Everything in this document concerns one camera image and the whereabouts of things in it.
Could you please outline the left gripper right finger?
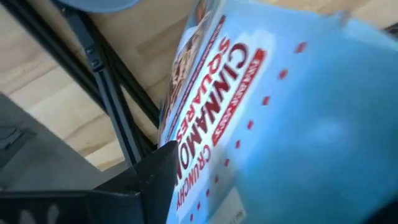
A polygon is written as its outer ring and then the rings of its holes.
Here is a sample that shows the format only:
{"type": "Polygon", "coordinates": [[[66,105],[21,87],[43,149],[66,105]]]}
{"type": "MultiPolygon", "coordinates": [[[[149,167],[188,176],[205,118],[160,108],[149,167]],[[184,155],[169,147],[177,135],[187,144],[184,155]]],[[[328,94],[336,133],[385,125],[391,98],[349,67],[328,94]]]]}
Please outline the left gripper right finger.
{"type": "Polygon", "coordinates": [[[372,211],[362,224],[397,224],[397,201],[393,200],[388,204],[372,211]]]}

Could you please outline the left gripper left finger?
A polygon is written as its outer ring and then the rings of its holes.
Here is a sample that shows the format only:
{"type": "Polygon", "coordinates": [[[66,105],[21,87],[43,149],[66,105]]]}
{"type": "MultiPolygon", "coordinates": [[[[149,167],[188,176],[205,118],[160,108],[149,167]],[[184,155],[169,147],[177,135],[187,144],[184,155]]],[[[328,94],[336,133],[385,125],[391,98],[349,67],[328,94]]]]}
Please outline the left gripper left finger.
{"type": "Polygon", "coordinates": [[[170,141],[102,184],[112,198],[103,223],[165,223],[177,180],[177,142],[170,141]]]}

